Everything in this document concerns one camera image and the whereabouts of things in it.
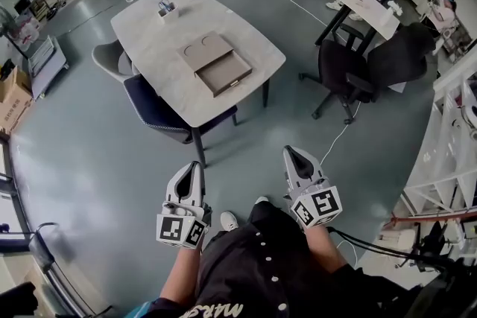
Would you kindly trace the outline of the beige drawer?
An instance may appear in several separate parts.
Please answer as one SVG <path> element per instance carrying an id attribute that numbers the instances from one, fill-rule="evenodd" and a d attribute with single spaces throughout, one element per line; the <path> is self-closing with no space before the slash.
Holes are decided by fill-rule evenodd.
<path id="1" fill-rule="evenodd" d="M 198 77 L 216 98 L 223 92 L 237 85 L 251 74 L 253 68 L 235 51 L 213 60 L 195 72 Z"/>

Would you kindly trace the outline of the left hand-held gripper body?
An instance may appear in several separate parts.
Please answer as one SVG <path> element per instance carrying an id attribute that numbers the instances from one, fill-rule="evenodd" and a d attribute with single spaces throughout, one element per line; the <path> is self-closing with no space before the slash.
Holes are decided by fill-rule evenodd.
<path id="1" fill-rule="evenodd" d="M 169 197 L 157 215 L 156 240 L 173 247 L 196 249 L 209 231 L 211 217 L 212 208 L 202 197 L 188 202 Z"/>

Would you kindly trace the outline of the metal glass railing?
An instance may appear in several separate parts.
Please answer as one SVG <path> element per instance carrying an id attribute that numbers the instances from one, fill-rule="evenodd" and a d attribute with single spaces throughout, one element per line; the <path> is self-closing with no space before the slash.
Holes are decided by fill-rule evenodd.
<path id="1" fill-rule="evenodd" d="M 57 223 L 31 226 L 23 209 L 10 157 L 9 138 L 0 134 L 0 259 L 16 289 L 28 284 L 36 314 L 54 318 L 106 318 L 112 305 L 88 303 L 69 280 L 43 235 Z"/>

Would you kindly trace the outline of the black mesh office chair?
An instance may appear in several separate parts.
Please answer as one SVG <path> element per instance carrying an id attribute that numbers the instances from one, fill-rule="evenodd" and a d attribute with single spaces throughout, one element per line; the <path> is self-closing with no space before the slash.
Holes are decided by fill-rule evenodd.
<path id="1" fill-rule="evenodd" d="M 389 86 L 418 80 L 427 72 L 426 55 L 435 49 L 431 31 L 414 22 L 369 52 L 369 80 L 378 94 Z"/>

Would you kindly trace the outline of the cardboard box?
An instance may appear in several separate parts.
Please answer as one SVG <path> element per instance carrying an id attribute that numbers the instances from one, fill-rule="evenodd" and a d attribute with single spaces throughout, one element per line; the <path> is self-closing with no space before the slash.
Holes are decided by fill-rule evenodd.
<path id="1" fill-rule="evenodd" d="M 17 66 L 0 80 L 0 132 L 10 135 L 33 100 L 27 73 Z"/>

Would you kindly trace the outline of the person's right forearm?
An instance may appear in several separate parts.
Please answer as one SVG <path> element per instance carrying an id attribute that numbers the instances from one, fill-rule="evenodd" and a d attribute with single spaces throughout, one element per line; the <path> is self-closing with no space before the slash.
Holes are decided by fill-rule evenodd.
<path id="1" fill-rule="evenodd" d="M 335 273 L 344 267 L 351 268 L 330 238 L 325 226 L 313 226 L 305 229 L 304 233 L 313 258 L 325 271 Z"/>

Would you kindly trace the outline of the person's left forearm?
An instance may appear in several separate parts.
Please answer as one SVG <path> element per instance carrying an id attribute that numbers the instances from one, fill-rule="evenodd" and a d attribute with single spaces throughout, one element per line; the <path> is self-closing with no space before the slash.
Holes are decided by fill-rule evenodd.
<path id="1" fill-rule="evenodd" d="M 182 308 L 189 308 L 195 300 L 198 282 L 201 248 L 181 247 L 168 278 L 159 295 L 160 298 L 177 303 Z"/>

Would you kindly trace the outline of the grey marble table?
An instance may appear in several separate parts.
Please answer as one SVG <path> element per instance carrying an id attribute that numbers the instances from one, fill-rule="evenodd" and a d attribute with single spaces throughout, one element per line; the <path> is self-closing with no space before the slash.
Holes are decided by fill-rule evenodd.
<path id="1" fill-rule="evenodd" d="M 111 20 L 113 30 L 142 76 L 156 93 L 192 127 L 201 163 L 206 161 L 200 126 L 236 106 L 258 88 L 268 102 L 269 80 L 286 61 L 266 36 L 216 0 L 168 0 L 179 18 L 162 25 L 161 0 L 139 0 Z M 253 71 L 216 98 L 179 56 L 177 49 L 211 31 L 220 34 Z"/>

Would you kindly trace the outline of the navy upholstered chair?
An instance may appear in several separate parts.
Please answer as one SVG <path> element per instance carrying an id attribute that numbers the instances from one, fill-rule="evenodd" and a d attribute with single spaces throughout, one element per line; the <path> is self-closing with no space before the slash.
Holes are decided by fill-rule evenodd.
<path id="1" fill-rule="evenodd" d="M 193 142 L 192 127 L 156 93 L 141 74 L 126 79 L 123 85 L 143 124 L 182 144 Z"/>

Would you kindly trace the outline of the white side table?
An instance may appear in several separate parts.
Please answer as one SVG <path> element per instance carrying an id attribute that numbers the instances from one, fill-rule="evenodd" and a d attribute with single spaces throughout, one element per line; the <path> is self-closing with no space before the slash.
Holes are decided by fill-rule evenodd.
<path id="1" fill-rule="evenodd" d="M 360 15 L 370 26 L 370 30 L 361 41 L 357 52 L 363 54 L 376 34 L 380 34 L 386 40 L 389 40 L 397 31 L 399 20 L 394 16 L 392 9 L 385 8 L 377 0 L 338 0 L 343 3 L 342 8 L 337 12 L 332 21 L 325 27 L 322 34 L 315 41 L 319 46 L 325 38 L 338 27 L 352 11 Z"/>

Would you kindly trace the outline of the grey shell chair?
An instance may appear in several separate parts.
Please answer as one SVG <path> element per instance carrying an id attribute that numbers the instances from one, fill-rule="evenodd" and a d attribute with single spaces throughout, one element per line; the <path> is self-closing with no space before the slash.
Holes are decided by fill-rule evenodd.
<path id="1" fill-rule="evenodd" d="M 95 46 L 92 50 L 92 59 L 98 67 L 120 83 L 139 74 L 139 70 L 118 39 Z"/>

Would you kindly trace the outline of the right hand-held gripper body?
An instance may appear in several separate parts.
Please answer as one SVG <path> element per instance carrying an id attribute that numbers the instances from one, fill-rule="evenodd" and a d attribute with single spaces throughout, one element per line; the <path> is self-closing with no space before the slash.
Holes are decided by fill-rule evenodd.
<path id="1" fill-rule="evenodd" d="M 342 213 L 338 189 L 335 186 L 325 188 L 323 182 L 296 190 L 289 189 L 284 198 L 304 229 L 324 225 Z"/>

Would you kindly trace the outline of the person's black shirt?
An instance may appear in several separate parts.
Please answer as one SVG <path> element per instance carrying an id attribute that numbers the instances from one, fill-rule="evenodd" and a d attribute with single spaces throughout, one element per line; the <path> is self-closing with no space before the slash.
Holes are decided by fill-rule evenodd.
<path id="1" fill-rule="evenodd" d="M 362 270 L 328 273 L 313 258 L 305 229 L 270 201 L 244 225 L 202 244 L 189 308 L 158 297 L 127 318 L 403 318 L 417 296 Z"/>

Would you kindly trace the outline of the white shelf rack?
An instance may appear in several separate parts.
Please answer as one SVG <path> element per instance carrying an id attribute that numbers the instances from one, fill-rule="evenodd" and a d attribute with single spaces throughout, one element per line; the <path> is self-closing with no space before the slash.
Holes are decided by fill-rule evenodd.
<path id="1" fill-rule="evenodd" d="M 477 209 L 477 63 L 459 63 L 434 84 L 417 160 L 401 194 L 412 217 Z"/>

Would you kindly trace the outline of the beige drawer box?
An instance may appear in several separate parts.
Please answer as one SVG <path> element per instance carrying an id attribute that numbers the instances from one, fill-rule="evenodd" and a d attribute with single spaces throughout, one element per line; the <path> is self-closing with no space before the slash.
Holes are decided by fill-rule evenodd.
<path id="1" fill-rule="evenodd" d="M 235 74 L 239 70 L 233 47 L 215 31 L 186 43 L 177 53 L 198 77 L 219 71 Z"/>

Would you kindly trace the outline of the white pen holder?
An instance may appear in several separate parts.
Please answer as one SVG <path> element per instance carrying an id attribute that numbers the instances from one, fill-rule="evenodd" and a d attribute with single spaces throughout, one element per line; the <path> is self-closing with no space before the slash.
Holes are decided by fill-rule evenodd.
<path id="1" fill-rule="evenodd" d="M 162 25 L 170 25 L 174 23 L 180 16 L 180 10 L 178 7 L 175 7 L 174 4 L 171 6 L 170 10 L 165 8 L 160 8 L 157 11 L 159 21 Z"/>

